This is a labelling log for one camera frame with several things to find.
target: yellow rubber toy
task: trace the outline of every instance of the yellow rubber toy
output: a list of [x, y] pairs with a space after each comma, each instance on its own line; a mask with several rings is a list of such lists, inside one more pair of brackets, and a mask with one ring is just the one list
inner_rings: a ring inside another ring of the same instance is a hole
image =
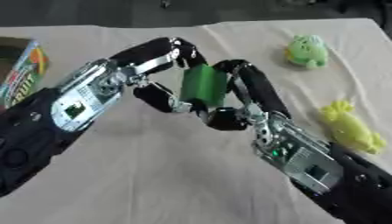
[[320, 110], [325, 122], [332, 130], [335, 140], [347, 148], [377, 154], [387, 145], [380, 134], [370, 131], [368, 126], [350, 114], [354, 110], [348, 101], [334, 101]]

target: table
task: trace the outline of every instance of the table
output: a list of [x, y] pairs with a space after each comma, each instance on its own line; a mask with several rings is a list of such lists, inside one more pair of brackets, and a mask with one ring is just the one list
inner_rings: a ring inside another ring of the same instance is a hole
[[[295, 34], [329, 45], [328, 67], [287, 64]], [[85, 62], [156, 37], [193, 42], [211, 63], [242, 58], [263, 70], [294, 121], [323, 137], [317, 109], [337, 99], [392, 142], [392, 44], [368, 19], [233, 22], [197, 27], [116, 29], [98, 26], [0, 28], [37, 39], [52, 66], [51, 86]], [[179, 89], [181, 71], [154, 76]], [[127, 91], [77, 143], [37, 177], [0, 199], [7, 224], [335, 224], [287, 178], [252, 154], [250, 131], [218, 132], [194, 115], [161, 114]], [[390, 147], [372, 161], [392, 172]]]

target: black robotic finger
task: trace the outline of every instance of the black robotic finger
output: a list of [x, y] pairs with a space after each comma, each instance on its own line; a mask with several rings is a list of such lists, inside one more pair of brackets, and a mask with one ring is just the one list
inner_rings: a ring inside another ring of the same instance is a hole
[[[250, 97], [252, 102], [257, 102], [266, 112], [279, 111], [288, 118], [291, 118], [289, 110], [286, 108], [277, 91], [274, 89], [267, 76], [243, 59], [223, 60], [213, 66], [215, 69], [225, 73], [231, 73], [233, 78], [228, 83], [228, 91], [233, 91], [240, 101], [246, 103], [245, 95]], [[242, 87], [236, 83], [241, 79], [246, 88], [246, 94]]]
[[126, 67], [129, 64], [141, 65], [146, 61], [154, 60], [166, 55], [172, 50], [169, 38], [155, 38], [141, 45], [119, 52], [112, 57], [119, 67]]
[[157, 109], [163, 113], [173, 112], [173, 109], [170, 105], [172, 91], [159, 83], [154, 82], [150, 83], [146, 87], [136, 87], [133, 90], [133, 94], [136, 98], [146, 102], [154, 109]]
[[176, 38], [173, 44], [180, 50], [178, 57], [178, 65], [180, 67], [184, 67], [184, 61], [186, 62], [188, 67], [196, 67], [201, 64], [207, 64], [206, 59], [198, 51], [197, 47], [194, 44], [182, 38]]
[[248, 123], [239, 120], [236, 112], [235, 108], [217, 108], [209, 114], [207, 126], [215, 130], [245, 130]]
[[286, 108], [277, 91], [274, 89], [267, 76], [255, 66], [247, 64], [239, 69], [238, 74], [248, 89], [248, 93], [253, 101], [260, 103], [263, 110], [279, 111], [288, 118], [291, 118], [289, 110]]

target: cardboard box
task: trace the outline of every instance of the cardboard box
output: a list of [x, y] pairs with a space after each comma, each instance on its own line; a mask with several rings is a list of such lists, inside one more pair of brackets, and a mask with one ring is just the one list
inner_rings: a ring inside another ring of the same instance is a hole
[[37, 90], [49, 59], [39, 43], [27, 38], [0, 38], [0, 110]]

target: white tablecloth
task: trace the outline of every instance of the white tablecloth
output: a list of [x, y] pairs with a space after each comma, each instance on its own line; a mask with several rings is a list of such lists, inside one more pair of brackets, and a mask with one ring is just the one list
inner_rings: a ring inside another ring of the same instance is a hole
[[[284, 61], [295, 34], [318, 34], [328, 67], [305, 71]], [[54, 85], [85, 62], [156, 37], [182, 37], [211, 63], [241, 58], [263, 70], [299, 126], [323, 137], [317, 109], [338, 99], [392, 142], [392, 45], [368, 19], [240, 22], [191, 28], [97, 26], [0, 28], [0, 36], [37, 39]], [[155, 77], [179, 89], [181, 71]], [[193, 115], [167, 115], [128, 91], [77, 143], [10, 196], [4, 224], [330, 224], [287, 178], [252, 154], [250, 131], [218, 132]], [[390, 147], [377, 157], [392, 172]]]

